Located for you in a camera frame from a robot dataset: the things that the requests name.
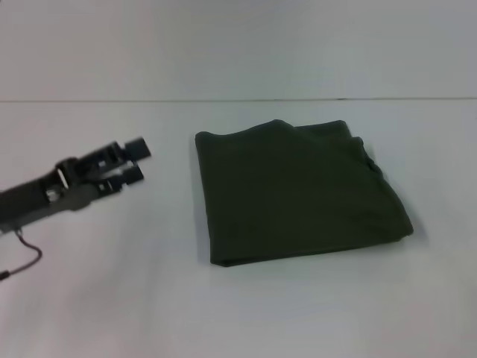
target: green towel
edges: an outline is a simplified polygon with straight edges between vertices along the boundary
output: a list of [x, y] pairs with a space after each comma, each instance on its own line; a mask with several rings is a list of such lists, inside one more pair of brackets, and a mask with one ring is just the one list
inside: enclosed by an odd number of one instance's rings
[[345, 122], [275, 120], [195, 137], [210, 262], [234, 266], [395, 242], [413, 232], [401, 201]]

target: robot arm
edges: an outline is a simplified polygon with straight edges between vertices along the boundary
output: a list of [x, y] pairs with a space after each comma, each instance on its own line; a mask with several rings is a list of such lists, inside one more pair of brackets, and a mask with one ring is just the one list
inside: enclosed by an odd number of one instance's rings
[[121, 148], [117, 142], [81, 158], [68, 158], [41, 178], [0, 192], [0, 236], [14, 231], [37, 258], [15, 270], [0, 272], [0, 280], [30, 268], [42, 251], [23, 239], [22, 227], [61, 211], [83, 209], [93, 201], [117, 194], [124, 185], [144, 180], [137, 162], [150, 157], [143, 140]]

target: cloth fold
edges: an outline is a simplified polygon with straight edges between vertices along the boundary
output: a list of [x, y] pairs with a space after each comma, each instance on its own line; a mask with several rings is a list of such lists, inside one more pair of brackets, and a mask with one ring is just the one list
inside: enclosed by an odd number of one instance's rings
[[284, 121], [195, 137], [210, 261], [234, 266], [395, 242], [413, 232], [396, 193], [342, 121]]

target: white table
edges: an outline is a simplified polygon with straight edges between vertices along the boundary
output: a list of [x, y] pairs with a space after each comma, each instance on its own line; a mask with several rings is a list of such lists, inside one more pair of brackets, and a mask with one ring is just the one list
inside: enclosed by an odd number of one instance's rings
[[[0, 357], [474, 357], [476, 116], [477, 101], [0, 104], [3, 188], [112, 140], [153, 152], [144, 183], [25, 228], [45, 257], [0, 284]], [[347, 121], [416, 233], [210, 265], [193, 136], [277, 118]], [[31, 256], [0, 239], [0, 269]]]

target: cable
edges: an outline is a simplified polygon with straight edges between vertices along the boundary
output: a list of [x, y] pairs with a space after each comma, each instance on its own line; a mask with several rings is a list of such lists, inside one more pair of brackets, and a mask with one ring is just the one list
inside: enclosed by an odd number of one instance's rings
[[18, 240], [20, 240], [20, 242], [26, 246], [27, 248], [30, 248], [31, 250], [34, 250], [37, 252], [37, 257], [35, 257], [32, 261], [30, 261], [29, 263], [26, 263], [18, 268], [15, 268], [14, 270], [11, 270], [11, 271], [3, 271], [3, 272], [0, 272], [0, 281], [6, 279], [6, 278], [9, 278], [12, 274], [18, 274], [24, 270], [27, 270], [29, 269], [31, 266], [35, 265], [36, 263], [38, 263], [38, 261], [40, 261], [43, 257], [43, 252], [40, 250], [40, 248], [38, 248], [37, 246], [35, 245], [32, 245], [28, 242], [25, 241], [25, 239], [23, 238], [23, 232], [22, 232], [22, 229], [18, 229], [18, 230], [15, 230], [15, 234], [16, 234], [16, 237], [18, 237]]

